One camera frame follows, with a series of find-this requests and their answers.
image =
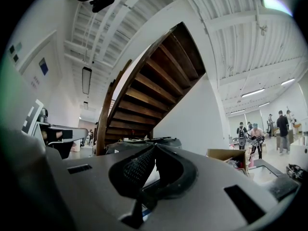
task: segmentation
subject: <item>man with backpack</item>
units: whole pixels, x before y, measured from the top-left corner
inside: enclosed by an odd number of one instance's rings
[[[239,138],[239,149],[243,150],[245,149],[245,133],[247,133],[247,129],[244,127],[243,123],[240,122],[240,127],[237,128],[236,134]]]

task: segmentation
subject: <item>black rectangular slot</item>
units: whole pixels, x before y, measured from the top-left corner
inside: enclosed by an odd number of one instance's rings
[[[68,167],[67,170],[70,174],[75,174],[79,173],[81,171],[86,171],[88,169],[91,169],[92,167],[89,164],[83,164],[79,166],[74,166],[74,167]]]
[[[239,186],[226,187],[224,190],[249,224],[264,216],[264,211]]]

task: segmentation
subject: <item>wooden staircase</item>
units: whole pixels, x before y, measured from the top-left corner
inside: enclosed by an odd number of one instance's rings
[[[177,25],[131,72],[107,119],[105,144],[149,135],[204,73],[193,39],[184,24]]]

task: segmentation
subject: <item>fluorescent light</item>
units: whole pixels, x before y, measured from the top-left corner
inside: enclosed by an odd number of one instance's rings
[[[83,107],[84,107],[85,110],[87,110],[88,109],[88,102],[83,102]]]
[[[247,96],[250,96],[250,95],[253,95],[253,94],[257,94],[257,93],[262,92],[262,91],[264,91],[264,90],[265,90],[265,89],[262,88],[262,89],[259,89],[259,90],[255,90],[255,91],[252,91],[252,92],[243,94],[243,95],[242,95],[242,98],[247,97]]]
[[[245,111],[245,110],[234,111],[234,112],[231,112],[230,115],[235,114],[235,113],[239,113],[239,112],[242,112],[242,111]]]
[[[284,84],[287,84],[287,83],[289,83],[289,82],[292,82],[293,80],[295,80],[295,78],[290,79],[290,80],[287,80],[287,81],[285,81],[285,82],[281,83],[281,85],[284,85]]]
[[[91,80],[92,69],[83,67],[82,69],[82,92],[89,94],[90,92],[90,80]]]
[[[267,104],[269,104],[269,103],[270,103],[270,102],[261,104],[261,105],[259,105],[259,107],[262,107],[262,106],[267,105]]]
[[[261,2],[265,8],[279,10],[293,16],[291,11],[279,0],[261,0]]]

